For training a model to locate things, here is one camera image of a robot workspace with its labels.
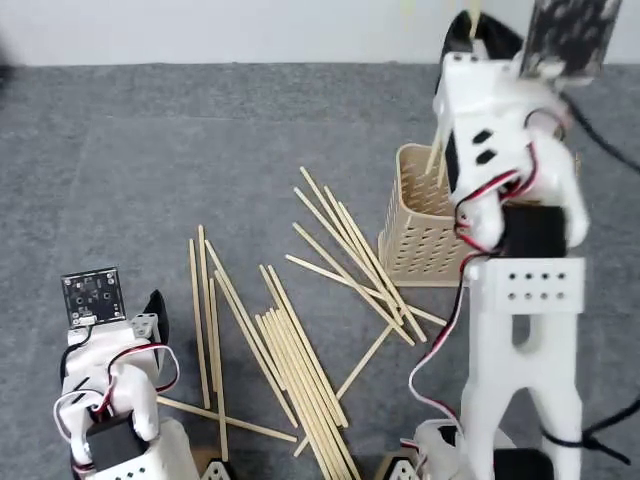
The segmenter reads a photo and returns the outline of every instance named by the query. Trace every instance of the gray carpet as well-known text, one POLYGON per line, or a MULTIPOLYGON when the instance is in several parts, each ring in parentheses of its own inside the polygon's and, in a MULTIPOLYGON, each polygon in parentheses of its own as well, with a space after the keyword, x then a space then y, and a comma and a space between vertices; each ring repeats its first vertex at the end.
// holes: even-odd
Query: gray carpet
MULTIPOLYGON (((404 142, 427 143, 437 71, 425 66, 136 66, 18 70, 0 98, 0 477, 69 478, 68 455, 51 420, 66 317, 59 275, 117 264, 126 307, 138 312, 159 288, 172 321, 171 345, 184 376, 170 396, 201 401, 195 355, 187 239, 198 223, 213 241, 251 313, 270 300, 257 271, 272 263, 288 286, 332 383, 342 383, 383 329, 355 294, 288 264, 285 253, 321 263, 291 229, 299 221, 337 249, 292 193, 306 165, 350 207, 370 240, 380 230, 404 142)), ((610 67, 575 96, 594 123, 630 153, 640 150, 640 68, 610 67)), ((640 380, 640 178, 580 134, 581 179, 592 226, 588 310, 580 329, 579 389, 586 423, 638 393, 640 380)), ((446 315, 452 292, 412 290, 412 302, 446 315)), ((294 432, 220 304, 228 413, 294 432)), ((419 379, 419 387, 457 404, 467 370, 466 322, 419 379)), ((434 412, 406 389, 422 349, 385 343, 344 398, 346 438, 366 478, 381 455, 434 412)), ((217 443, 217 426, 169 409, 192 442, 217 443)), ((526 394, 504 427, 537 445, 526 394)), ((632 458, 640 419, 602 438, 632 458)), ((241 479, 318 478, 309 452, 230 429, 241 479)), ((585 479, 636 478, 585 453, 585 479)))

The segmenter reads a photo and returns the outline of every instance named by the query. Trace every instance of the beige plastic basket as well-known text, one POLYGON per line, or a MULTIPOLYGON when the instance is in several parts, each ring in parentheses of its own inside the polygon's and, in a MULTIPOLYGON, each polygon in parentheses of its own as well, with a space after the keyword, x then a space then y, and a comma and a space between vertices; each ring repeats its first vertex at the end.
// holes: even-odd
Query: beige plastic basket
POLYGON ((396 153, 396 179, 378 256, 398 286, 457 286, 460 263, 471 251, 453 234, 446 176, 438 187, 437 164, 425 174, 430 153, 431 147, 415 143, 396 153))

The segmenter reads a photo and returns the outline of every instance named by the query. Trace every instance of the circuit board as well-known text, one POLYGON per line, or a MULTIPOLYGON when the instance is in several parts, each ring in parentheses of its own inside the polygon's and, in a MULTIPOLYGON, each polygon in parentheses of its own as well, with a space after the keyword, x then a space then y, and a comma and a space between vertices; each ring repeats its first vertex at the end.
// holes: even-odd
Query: circuit board
POLYGON ((590 79, 602 68, 621 0, 537 0, 520 76, 590 79))
POLYGON ((115 267, 60 277, 71 328, 82 328, 126 318, 115 267))

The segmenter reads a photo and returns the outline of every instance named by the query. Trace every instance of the black cable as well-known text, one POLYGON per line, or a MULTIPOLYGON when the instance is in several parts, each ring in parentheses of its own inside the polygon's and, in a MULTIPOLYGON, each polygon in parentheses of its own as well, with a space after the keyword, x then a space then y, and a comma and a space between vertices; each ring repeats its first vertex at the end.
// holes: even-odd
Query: black cable
POLYGON ((613 158, 618 160, 623 165, 633 170, 634 173, 640 175, 640 164, 632 161, 627 157, 620 149, 607 142, 602 135, 595 131, 593 125, 586 117, 586 115, 580 110, 576 102, 565 92, 560 93, 560 98, 569 106, 569 110, 576 122, 582 127, 585 133, 593 140, 602 150, 607 152, 613 158))
POLYGON ((623 408, 619 412, 611 415, 610 417, 601 420, 589 428, 585 428, 582 431, 582 438, 579 442, 569 442, 566 440, 562 440, 560 438, 554 437, 544 428, 542 428, 542 435, 549 440, 551 443, 559 445, 561 447, 566 448, 584 448, 585 450, 599 451, 606 455, 609 455, 612 458, 624 463, 625 465, 631 465, 631 459, 626 455, 607 447, 605 444, 600 442, 597 438, 595 438, 595 434, 605 430, 609 427, 617 425, 620 422, 628 419, 629 417, 635 415, 640 412, 640 396, 635 399, 633 403, 631 403, 628 407, 623 408))
POLYGON ((75 343, 73 345, 69 345, 66 350, 62 353, 62 357, 60 358, 60 385, 64 383, 64 377, 67 375, 67 358, 71 353, 75 352, 79 348, 84 347, 87 342, 91 339, 91 334, 93 333, 93 325, 89 326, 89 330, 87 331, 87 337, 81 341, 80 343, 75 343))
POLYGON ((558 124, 556 128, 560 129, 560 141, 563 141, 565 138, 567 138, 567 129, 562 123, 562 120, 548 108, 536 108, 535 110, 530 111, 524 119, 524 128, 527 128, 529 126, 531 117, 533 117, 536 113, 542 113, 556 121, 556 123, 558 124))

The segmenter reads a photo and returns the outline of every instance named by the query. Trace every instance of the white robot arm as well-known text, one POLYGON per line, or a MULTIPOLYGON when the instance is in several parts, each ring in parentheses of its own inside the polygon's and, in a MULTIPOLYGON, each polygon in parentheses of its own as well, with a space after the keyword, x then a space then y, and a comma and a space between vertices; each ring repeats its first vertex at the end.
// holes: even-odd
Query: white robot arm
MULTIPOLYGON (((157 394, 175 385, 180 373, 166 345, 160 293, 152 294, 145 313, 128 320, 115 268, 66 275, 62 284, 71 328, 53 414, 69 443, 75 476, 200 480, 184 428, 158 415, 157 394), (156 386, 167 353, 175 375, 156 386)), ((229 476, 213 462, 203 478, 229 476)))
MULTIPOLYGON (((585 267, 584 259, 566 257, 585 239, 589 220, 574 158, 562 143, 574 110, 560 90, 597 73, 619 6, 537 2, 527 40, 506 35, 507 47, 516 48, 501 38, 467 45, 469 29, 452 24, 447 42, 453 48, 443 51, 434 111, 455 233, 484 256, 463 267, 471 294, 469 379, 459 419, 412 386, 457 323, 461 279, 450 321, 410 376, 416 398, 450 420, 420 425, 408 456, 413 470, 388 478, 580 478, 582 402, 575 370, 585 267), (512 342, 514 315, 531 322, 529 339, 519 346, 512 342), (499 430, 522 388, 531 391, 540 416, 542 452, 514 448, 499 430)), ((497 23, 483 15, 478 32, 508 30, 497 23)))

